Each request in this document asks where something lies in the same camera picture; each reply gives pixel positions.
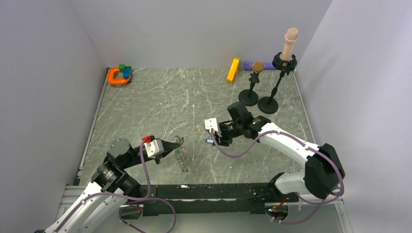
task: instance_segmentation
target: purple object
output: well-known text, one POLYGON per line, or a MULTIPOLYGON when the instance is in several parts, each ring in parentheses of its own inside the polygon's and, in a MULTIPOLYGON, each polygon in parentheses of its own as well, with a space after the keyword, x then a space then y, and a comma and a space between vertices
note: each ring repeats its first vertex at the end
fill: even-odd
MULTIPOLYGON (((263 64, 265 65, 265 69, 276 69, 275 67, 273 67, 271 62, 264 62, 263 64)), ((252 65, 253 65, 253 62, 244 62, 243 69, 252 70, 252 65)))

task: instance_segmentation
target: clear plastic object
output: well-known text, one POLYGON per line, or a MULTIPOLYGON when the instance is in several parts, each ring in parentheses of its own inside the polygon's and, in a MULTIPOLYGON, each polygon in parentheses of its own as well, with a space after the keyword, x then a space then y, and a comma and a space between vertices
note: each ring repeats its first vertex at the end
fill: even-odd
MULTIPOLYGON (((173 141, 179 143, 180 145, 184 142, 183 137, 180 137, 179 135, 174 136, 173 141)), ((182 172, 189 172, 188 166, 186 165, 185 153, 186 148, 180 146, 174 151, 174 156, 176 157, 182 172)))

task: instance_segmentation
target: tan cylinder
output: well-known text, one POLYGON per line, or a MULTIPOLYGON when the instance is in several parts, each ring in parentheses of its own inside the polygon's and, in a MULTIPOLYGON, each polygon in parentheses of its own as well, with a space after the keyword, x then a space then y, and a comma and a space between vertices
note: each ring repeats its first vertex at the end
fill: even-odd
POLYGON ((260 72, 262 72, 264 69, 265 69, 265 64, 264 64, 263 62, 261 62, 261 61, 253 62, 252 70, 253 70, 255 73, 260 73, 260 72))
POLYGON ((288 61, 292 55, 293 47, 295 42, 299 38, 299 31, 296 28, 289 28, 285 34, 285 47, 283 47, 283 53, 281 59, 288 61))

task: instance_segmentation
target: black clamp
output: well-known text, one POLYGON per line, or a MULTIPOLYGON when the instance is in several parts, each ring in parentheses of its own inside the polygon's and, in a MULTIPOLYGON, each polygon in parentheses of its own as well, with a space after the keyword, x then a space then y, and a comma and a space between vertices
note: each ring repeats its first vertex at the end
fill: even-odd
POLYGON ((285 60, 280 59, 281 54, 282 54, 282 52, 279 52, 278 54, 276 54, 274 56, 273 61, 272 61, 272 65, 277 70, 282 70, 287 75, 289 75, 289 72, 295 70, 295 67, 297 65, 296 56, 294 54, 292 54, 292 60, 285 61, 285 60))

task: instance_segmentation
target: orange toy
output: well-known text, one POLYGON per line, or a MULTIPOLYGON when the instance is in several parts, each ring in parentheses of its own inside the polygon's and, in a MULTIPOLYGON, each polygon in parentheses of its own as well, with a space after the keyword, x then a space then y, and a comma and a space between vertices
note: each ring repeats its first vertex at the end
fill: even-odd
POLYGON ((107 81, 112 85, 125 85, 130 81, 130 77, 127 79, 115 79, 116 74, 120 72, 119 67, 113 67, 107 73, 107 81))
POLYGON ((238 73, 240 59, 239 57, 235 57, 232 62, 232 66, 230 67, 229 74, 227 75, 227 81, 229 83, 233 83, 236 78, 236 74, 238 73))

